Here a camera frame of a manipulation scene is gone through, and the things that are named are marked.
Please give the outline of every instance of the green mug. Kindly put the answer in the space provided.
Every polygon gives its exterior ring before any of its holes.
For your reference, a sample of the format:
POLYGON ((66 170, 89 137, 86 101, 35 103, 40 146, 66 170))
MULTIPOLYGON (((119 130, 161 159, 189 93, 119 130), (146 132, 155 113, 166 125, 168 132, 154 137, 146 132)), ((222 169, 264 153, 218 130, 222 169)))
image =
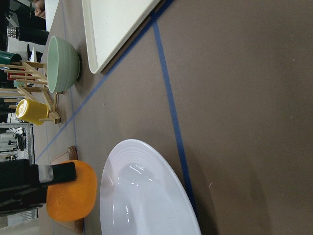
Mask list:
POLYGON ((20 54, 0 50, 0 64, 10 65, 12 62, 19 62, 21 60, 22 57, 20 54))

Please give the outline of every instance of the black bottle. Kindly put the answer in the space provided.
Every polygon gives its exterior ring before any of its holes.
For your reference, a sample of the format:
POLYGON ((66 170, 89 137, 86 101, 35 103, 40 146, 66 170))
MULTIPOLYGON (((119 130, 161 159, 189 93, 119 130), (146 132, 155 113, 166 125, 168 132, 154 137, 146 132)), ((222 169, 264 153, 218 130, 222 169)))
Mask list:
POLYGON ((49 36, 48 31, 27 28, 27 27, 8 27, 6 30, 7 36, 17 38, 19 41, 36 43, 45 45, 49 36))

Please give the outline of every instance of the white oval plate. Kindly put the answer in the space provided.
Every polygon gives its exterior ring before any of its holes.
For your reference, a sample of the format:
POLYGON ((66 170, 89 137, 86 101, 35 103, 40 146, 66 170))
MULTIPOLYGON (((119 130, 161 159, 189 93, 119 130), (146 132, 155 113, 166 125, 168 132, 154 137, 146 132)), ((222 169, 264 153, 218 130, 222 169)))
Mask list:
POLYGON ((200 235, 177 175, 151 146, 119 143, 109 154, 100 188, 103 235, 200 235))

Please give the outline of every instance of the person's hand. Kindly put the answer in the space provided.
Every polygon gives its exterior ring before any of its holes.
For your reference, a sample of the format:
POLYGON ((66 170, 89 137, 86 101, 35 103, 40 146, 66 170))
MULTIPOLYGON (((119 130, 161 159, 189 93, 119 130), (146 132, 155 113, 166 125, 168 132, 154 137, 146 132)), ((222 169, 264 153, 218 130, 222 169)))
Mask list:
POLYGON ((35 16, 45 19, 45 1, 44 0, 35 0, 35 16))

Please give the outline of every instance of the yellow cup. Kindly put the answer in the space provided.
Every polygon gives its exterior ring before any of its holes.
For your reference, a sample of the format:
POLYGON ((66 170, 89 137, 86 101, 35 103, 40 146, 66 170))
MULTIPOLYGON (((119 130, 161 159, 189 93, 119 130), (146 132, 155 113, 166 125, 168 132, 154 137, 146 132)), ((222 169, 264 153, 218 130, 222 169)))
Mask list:
POLYGON ((39 119, 47 118, 49 113, 46 104, 38 103, 31 99, 23 99, 16 107, 16 117, 23 120, 32 122, 36 125, 43 124, 39 119))

